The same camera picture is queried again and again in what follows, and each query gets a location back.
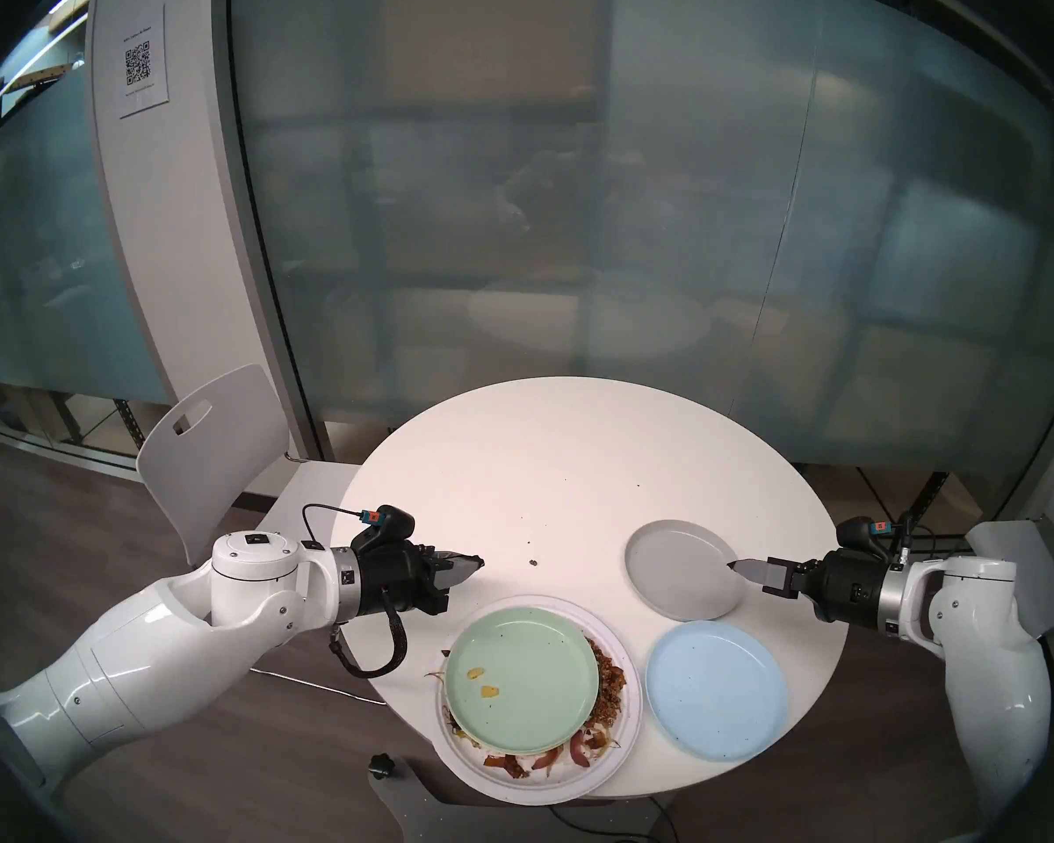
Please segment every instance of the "glass wall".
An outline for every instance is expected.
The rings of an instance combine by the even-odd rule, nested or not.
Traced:
[[[999,499],[1054,414],[1054,114],[911,8],[232,0],[312,415],[619,377]]]
[[[118,400],[150,430],[169,398],[105,224],[87,1],[42,17],[0,70],[0,432],[135,455]]]

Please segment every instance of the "dark floor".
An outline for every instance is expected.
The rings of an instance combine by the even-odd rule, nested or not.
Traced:
[[[225,526],[258,519],[235,510]],[[111,605],[183,569],[142,487],[0,444],[0,690],[54,661]],[[374,694],[340,669],[324,632],[262,666]],[[900,843],[969,829],[973,788],[943,682],[930,653],[851,630],[831,685],[792,732],[679,793],[680,840]],[[87,767],[63,806],[92,841],[396,842],[366,778],[367,759],[383,751],[409,759],[443,799],[483,802],[389,709],[250,674],[195,719]],[[653,834],[671,839],[662,823]]]

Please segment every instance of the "white table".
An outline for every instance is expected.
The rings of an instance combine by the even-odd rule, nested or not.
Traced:
[[[580,604],[617,632],[643,670],[657,640],[678,625],[641,601],[625,571],[625,544],[647,523],[705,526],[740,557],[804,561],[835,548],[820,499],[759,437],[678,395],[591,377],[509,381],[414,417],[378,446],[343,501],[350,509],[382,504],[413,514],[414,541],[485,558],[479,573],[450,590],[446,614],[403,614],[406,661],[373,681],[426,739],[434,715],[424,674],[441,666],[441,650],[453,644],[461,622],[497,599],[541,593]],[[347,545],[362,527],[354,517],[334,524],[333,546]],[[827,685],[847,626],[818,622],[806,599],[788,602],[760,589],[722,620],[753,634],[780,663],[788,687],[784,734]],[[344,634],[363,668],[391,655],[382,616],[354,620]],[[738,764],[680,752],[647,711],[632,754],[594,796],[674,790]]]

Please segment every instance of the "white paper plate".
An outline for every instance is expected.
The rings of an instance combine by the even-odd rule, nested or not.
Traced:
[[[636,737],[641,730],[641,717],[644,712],[644,697],[641,692],[641,677],[632,660],[628,656],[625,646],[613,634],[612,630],[598,616],[561,597],[550,597],[545,594],[519,594],[504,597],[487,607],[476,610],[469,620],[461,625],[461,630],[472,625],[476,620],[495,610],[507,607],[541,607],[566,616],[582,629],[587,638],[592,638],[601,651],[612,658],[612,663],[625,672],[625,688],[620,695],[622,706],[620,715],[612,726],[611,734],[619,744],[610,748],[600,759],[590,759],[589,767],[574,764],[569,757],[569,749],[564,748],[562,754],[550,767],[550,776],[545,770],[532,770],[529,777],[513,780],[503,767],[485,767],[485,758],[490,753],[483,747],[475,747],[471,742],[457,738],[449,730],[442,717],[445,705],[445,686],[437,677],[430,677],[429,711],[434,714],[432,729],[436,732],[432,743],[441,760],[449,770],[452,770],[465,783],[487,796],[506,801],[509,804],[539,807],[547,804],[564,804],[566,801],[582,799],[592,792],[616,773],[636,745]],[[443,656],[429,660],[429,670],[441,670],[445,667]]]

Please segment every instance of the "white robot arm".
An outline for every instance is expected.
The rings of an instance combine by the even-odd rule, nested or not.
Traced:
[[[783,599],[803,592],[817,619],[874,628],[944,659],[956,737],[979,795],[987,827],[1041,763],[1050,732],[1050,674],[1038,642],[1019,625],[1013,562],[979,556],[910,561],[906,538],[886,552],[868,519],[838,527],[844,548],[824,558],[731,562],[738,574]],[[930,576],[944,584],[929,604],[932,639],[922,632]]]
[[[409,519],[379,508],[388,510]],[[304,630],[334,623],[338,630],[357,614],[383,610],[386,599],[392,613],[441,612],[448,587],[483,566],[474,556],[372,532],[378,529],[331,550],[272,532],[220,537],[201,568],[126,597],[48,668],[0,692],[5,759],[30,785],[54,792],[115,746],[192,717]],[[416,577],[391,570],[392,558],[408,562]],[[332,643],[341,653],[335,635]]]

